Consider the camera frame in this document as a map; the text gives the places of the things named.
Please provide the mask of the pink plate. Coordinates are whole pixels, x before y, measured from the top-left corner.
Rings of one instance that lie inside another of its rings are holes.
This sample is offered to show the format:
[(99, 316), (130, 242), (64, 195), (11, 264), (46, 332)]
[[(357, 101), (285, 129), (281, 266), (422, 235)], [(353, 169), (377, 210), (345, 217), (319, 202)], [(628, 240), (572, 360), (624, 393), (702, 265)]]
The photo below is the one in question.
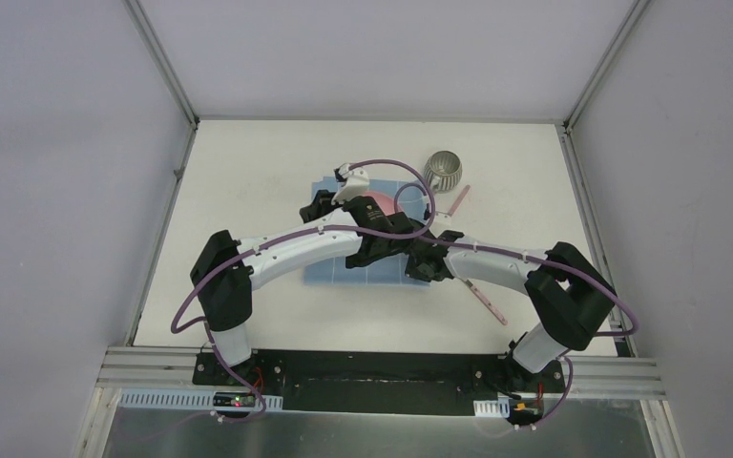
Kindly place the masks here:
[(403, 207), (399, 203), (395, 203), (394, 198), (387, 194), (367, 190), (362, 193), (362, 196), (374, 199), (381, 211), (387, 216), (405, 212)]

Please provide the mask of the blue checked cloth napkin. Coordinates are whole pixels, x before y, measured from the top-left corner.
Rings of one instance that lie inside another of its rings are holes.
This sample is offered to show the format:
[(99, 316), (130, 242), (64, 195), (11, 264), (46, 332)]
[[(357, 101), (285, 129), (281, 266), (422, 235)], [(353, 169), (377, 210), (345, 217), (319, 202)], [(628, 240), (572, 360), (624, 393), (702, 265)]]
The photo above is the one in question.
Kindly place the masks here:
[[(373, 179), (369, 191), (377, 193), (376, 200), (387, 202), (391, 207), (392, 200), (406, 181)], [(334, 177), (323, 177), (321, 181), (312, 183), (311, 196), (318, 191), (335, 191), (338, 183)], [(421, 220), (426, 203), (422, 200), (422, 192), (414, 187), (403, 191), (398, 201), (398, 209), (402, 210), (411, 219)], [(428, 288), (429, 283), (414, 280), (406, 276), (408, 257), (404, 254), (377, 260), (367, 267), (347, 269), (345, 258), (323, 260), (304, 268), (304, 285), (382, 285), (408, 286), (413, 288)]]

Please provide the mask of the pink handled fork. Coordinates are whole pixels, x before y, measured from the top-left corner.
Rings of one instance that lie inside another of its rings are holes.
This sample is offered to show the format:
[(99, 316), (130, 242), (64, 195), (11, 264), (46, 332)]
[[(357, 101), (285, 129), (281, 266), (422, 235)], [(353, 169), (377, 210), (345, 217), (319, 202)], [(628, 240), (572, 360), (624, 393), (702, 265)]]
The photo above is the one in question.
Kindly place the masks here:
[(506, 317), (492, 304), (489, 298), (472, 281), (463, 279), (462, 282), (502, 325), (507, 325), (509, 323)]

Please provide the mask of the pink handled spoon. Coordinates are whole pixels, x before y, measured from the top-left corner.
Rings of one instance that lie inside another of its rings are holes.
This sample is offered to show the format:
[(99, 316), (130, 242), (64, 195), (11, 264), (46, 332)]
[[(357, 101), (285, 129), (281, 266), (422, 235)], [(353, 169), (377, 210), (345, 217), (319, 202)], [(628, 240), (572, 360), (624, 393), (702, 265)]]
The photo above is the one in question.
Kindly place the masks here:
[(458, 211), (459, 207), (461, 206), (462, 202), (464, 201), (464, 199), (466, 198), (470, 190), (471, 190), (471, 186), (466, 185), (460, 191), (460, 193), (457, 195), (456, 199), (454, 200), (454, 202), (452, 203), (452, 205), (450, 206), (447, 212), (448, 217), (452, 218), (455, 215), (455, 213)]

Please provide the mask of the grey ribbed mug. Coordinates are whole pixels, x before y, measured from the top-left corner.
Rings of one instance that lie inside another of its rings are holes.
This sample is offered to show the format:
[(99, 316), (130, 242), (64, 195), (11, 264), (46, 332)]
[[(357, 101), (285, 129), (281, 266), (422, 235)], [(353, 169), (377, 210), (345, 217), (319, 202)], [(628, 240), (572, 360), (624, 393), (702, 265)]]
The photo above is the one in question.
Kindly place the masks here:
[(452, 191), (461, 181), (462, 175), (462, 161), (452, 151), (438, 151), (432, 154), (423, 170), (423, 177), (435, 194)]

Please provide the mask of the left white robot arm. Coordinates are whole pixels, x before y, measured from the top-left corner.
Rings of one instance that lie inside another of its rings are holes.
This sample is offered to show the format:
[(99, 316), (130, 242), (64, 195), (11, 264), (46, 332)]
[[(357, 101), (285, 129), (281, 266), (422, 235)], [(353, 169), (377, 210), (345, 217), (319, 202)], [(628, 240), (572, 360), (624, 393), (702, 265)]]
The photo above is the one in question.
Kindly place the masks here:
[(316, 193), (300, 210), (301, 226), (261, 238), (233, 239), (227, 230), (213, 234), (190, 272), (201, 289), (198, 300), (210, 341), (220, 353), (216, 371), (229, 385), (243, 385), (253, 372), (245, 323), (253, 312), (253, 293), (283, 275), (322, 267), (312, 280), (349, 282), (366, 278), (367, 268), (397, 260), (410, 234), (423, 228), (391, 203), (369, 195), (336, 203), (329, 190)]

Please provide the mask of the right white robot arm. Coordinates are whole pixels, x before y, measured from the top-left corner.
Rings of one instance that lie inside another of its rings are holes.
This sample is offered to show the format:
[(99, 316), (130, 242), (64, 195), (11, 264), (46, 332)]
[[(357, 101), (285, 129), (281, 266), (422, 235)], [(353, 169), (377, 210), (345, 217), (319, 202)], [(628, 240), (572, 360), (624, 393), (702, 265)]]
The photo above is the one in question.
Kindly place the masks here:
[(484, 281), (525, 295), (538, 324), (514, 344), (503, 368), (505, 382), (525, 391), (542, 369), (564, 353), (582, 351), (616, 305), (613, 287), (567, 242), (546, 251), (485, 244), (455, 231), (421, 237), (408, 248), (406, 273), (419, 281)]

